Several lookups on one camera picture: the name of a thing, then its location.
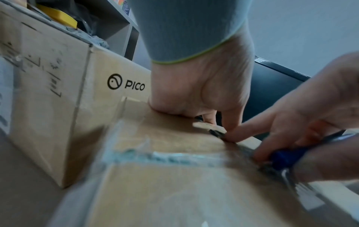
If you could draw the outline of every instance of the black circular logo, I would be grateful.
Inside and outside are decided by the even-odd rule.
[[[122,84],[122,76],[120,76],[117,73],[112,74],[107,80],[107,86],[111,90],[116,90],[121,86],[121,84]]]

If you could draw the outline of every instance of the blue sleeve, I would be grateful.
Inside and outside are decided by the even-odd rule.
[[[251,0],[129,0],[156,63],[184,61],[213,49],[244,23]]]

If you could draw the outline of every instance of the hand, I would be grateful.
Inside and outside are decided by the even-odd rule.
[[[225,139],[238,142],[270,132],[254,153],[261,163],[281,148],[307,146],[342,129],[359,127],[359,52],[339,57]],[[301,181],[359,177],[359,137],[318,146],[294,166]]]
[[[250,91],[254,48],[248,25],[227,42],[191,60],[152,65],[150,105],[175,115],[202,115],[216,124],[216,112],[222,112],[222,125],[237,127]]]

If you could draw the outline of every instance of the gray wall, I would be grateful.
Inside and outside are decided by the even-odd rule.
[[[256,55],[308,76],[359,50],[359,0],[253,0],[249,25]],[[150,68],[139,38],[134,62]]]

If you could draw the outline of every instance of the white label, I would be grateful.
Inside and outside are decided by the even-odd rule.
[[[14,87],[14,66],[0,57],[0,128],[10,132],[12,92]]]

